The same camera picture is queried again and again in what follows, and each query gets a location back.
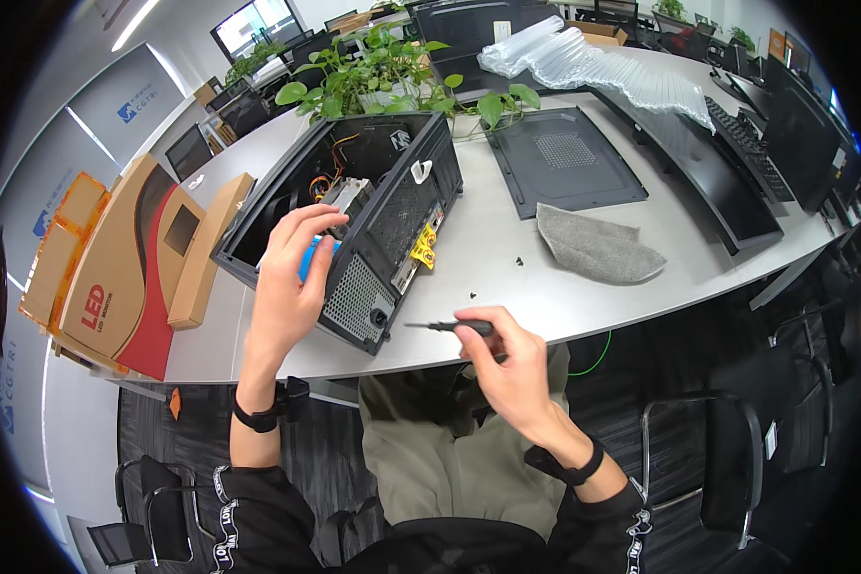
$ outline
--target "screwdriver handle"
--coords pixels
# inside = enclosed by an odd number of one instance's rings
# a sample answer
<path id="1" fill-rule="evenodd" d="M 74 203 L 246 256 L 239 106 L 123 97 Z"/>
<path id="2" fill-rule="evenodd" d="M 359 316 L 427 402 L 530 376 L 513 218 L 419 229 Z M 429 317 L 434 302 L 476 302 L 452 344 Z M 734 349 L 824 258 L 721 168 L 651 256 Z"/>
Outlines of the screwdriver handle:
<path id="1" fill-rule="evenodd" d="M 475 332 L 480 334 L 482 337 L 488 337 L 494 333 L 494 326 L 491 324 L 490 321 L 476 319 L 458 320 L 449 323 L 431 323 L 430 325 L 428 325 L 428 328 L 436 329 L 437 331 L 452 331 L 459 325 L 464 325 L 466 327 L 471 327 L 472 329 L 475 329 Z"/>

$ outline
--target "gray cloth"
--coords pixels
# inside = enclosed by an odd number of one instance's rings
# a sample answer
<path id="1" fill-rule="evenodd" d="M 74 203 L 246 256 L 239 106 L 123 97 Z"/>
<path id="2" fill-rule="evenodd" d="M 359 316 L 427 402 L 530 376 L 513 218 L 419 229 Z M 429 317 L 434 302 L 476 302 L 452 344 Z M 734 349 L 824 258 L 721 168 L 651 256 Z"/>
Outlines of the gray cloth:
<path id="1" fill-rule="evenodd" d="M 666 259 L 638 242 L 640 230 L 560 210 L 536 206 L 539 233 L 564 267 L 614 283 L 636 283 L 656 275 Z"/>
<path id="2" fill-rule="evenodd" d="M 549 348 L 552 400 L 567 411 L 567 345 Z M 362 376 L 364 459 L 386 520 L 452 516 L 514 522 L 548 540 L 564 483 L 523 462 L 532 443 L 500 415 L 481 428 L 421 371 Z"/>

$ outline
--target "person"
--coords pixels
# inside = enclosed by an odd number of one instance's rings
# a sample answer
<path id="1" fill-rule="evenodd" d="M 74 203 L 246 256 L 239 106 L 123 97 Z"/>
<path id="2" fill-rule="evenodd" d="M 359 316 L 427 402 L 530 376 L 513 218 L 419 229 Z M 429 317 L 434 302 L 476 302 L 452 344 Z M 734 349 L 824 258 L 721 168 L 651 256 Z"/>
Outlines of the person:
<path id="1" fill-rule="evenodd" d="M 346 220 L 316 204 L 290 212 L 271 232 L 236 389 L 232 465 L 215 472 L 225 504 L 218 571 L 322 569 L 310 550 L 313 513 L 279 466 L 280 428 L 268 411 L 282 361 L 323 304 L 331 239 L 318 244 L 302 282 L 304 252 Z M 341 571 L 638 572 L 650 508 L 637 483 L 568 417 L 566 345 L 548 349 L 504 308 L 455 316 L 494 325 L 485 339 L 455 330 L 494 413 L 480 427 L 465 424 L 454 416 L 465 404 L 447 406 L 441 392 L 427 399 L 420 371 L 361 379 L 364 457 L 391 526 Z"/>

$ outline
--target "green cable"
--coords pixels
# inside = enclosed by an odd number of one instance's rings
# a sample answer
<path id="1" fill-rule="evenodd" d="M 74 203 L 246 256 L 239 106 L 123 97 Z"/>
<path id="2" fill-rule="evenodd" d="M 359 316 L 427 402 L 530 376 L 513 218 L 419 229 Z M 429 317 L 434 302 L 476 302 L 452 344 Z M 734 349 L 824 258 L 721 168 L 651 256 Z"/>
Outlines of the green cable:
<path id="1" fill-rule="evenodd" d="M 606 352 L 608 351 L 608 342 L 609 342 L 609 341 L 611 341 L 611 340 L 612 340 L 612 329 L 610 329 L 610 330 L 609 330 L 609 332 L 608 332 L 608 336 L 606 337 L 606 346 L 605 346 L 605 347 L 603 347 L 603 352 L 602 352 L 602 354 L 599 356 L 599 359 L 597 359 L 597 362 L 596 362 L 596 363 L 594 363 L 594 364 L 593 364 L 593 366 L 592 366 L 591 368 L 587 369 L 586 371 L 583 371 L 583 372 L 580 372 L 580 373 L 568 373 L 567 375 L 568 375 L 568 376 L 581 376 L 581 375 L 585 375 L 585 374 L 589 373 L 590 371 L 592 371 L 593 369 L 595 369 L 597 366 L 599 366 L 599 363 L 601 363 L 601 362 L 602 362 L 602 358 L 603 358 L 604 356 L 606 356 Z"/>

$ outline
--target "khaki pants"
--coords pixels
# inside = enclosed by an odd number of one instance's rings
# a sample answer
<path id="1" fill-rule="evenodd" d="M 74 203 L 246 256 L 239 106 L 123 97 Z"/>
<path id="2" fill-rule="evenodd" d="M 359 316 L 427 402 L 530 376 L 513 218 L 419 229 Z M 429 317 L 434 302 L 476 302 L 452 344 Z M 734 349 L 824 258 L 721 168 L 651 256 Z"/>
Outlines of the khaki pants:
<path id="1" fill-rule="evenodd" d="M 570 354 L 549 348 L 552 400 L 567 411 Z M 474 429 L 468 408 L 421 371 L 360 379 L 364 458 L 390 524 L 441 516 L 515 522 L 548 540 L 564 483 L 523 462 L 532 444 L 500 415 Z"/>

